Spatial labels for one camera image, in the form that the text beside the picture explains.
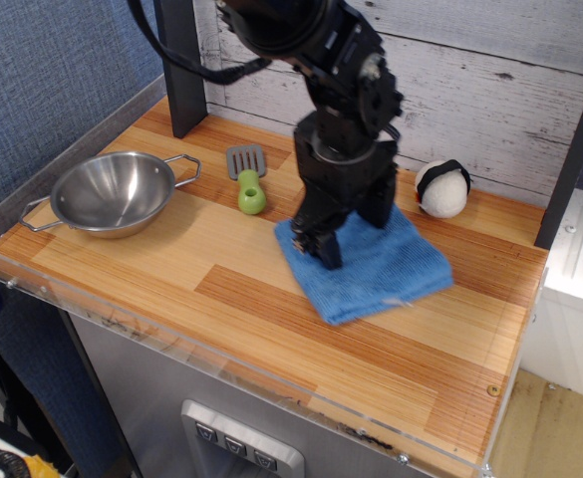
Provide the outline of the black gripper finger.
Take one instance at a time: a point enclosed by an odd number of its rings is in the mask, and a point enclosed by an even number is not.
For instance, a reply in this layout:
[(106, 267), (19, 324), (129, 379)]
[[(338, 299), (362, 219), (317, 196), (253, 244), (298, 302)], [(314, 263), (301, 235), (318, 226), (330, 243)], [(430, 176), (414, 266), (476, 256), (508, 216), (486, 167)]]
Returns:
[(375, 179), (357, 173), (354, 179), (358, 189), (354, 210), (374, 227), (384, 228), (394, 207), (397, 173), (388, 171)]
[(316, 235), (312, 239), (311, 254), (318, 258), (327, 270), (342, 267), (340, 245), (335, 232)]

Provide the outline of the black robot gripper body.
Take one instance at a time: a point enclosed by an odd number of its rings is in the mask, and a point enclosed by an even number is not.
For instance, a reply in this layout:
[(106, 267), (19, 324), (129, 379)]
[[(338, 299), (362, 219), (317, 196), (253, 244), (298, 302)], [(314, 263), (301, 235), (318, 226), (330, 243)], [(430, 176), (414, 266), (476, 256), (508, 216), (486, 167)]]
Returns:
[(316, 235), (336, 233), (356, 212), (357, 173), (375, 179), (388, 171), (397, 172), (399, 132), (392, 124), (386, 125), (384, 131), (391, 138), (378, 141), (347, 119), (326, 119), (318, 112), (308, 114), (297, 124), (294, 141), (305, 196), (292, 219), (291, 230), (295, 234), (294, 246), (300, 252), (312, 255), (312, 239)]

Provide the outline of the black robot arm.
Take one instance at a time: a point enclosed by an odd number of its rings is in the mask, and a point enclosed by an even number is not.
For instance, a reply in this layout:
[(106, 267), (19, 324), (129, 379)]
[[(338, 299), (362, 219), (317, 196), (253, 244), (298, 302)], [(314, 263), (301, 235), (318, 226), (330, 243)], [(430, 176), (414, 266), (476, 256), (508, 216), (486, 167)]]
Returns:
[(337, 230), (357, 212), (384, 227), (397, 184), (403, 96), (382, 39), (345, 1), (222, 1), (223, 21), (251, 52), (302, 74), (315, 109), (295, 127), (305, 196), (292, 220), (294, 245), (341, 267)]

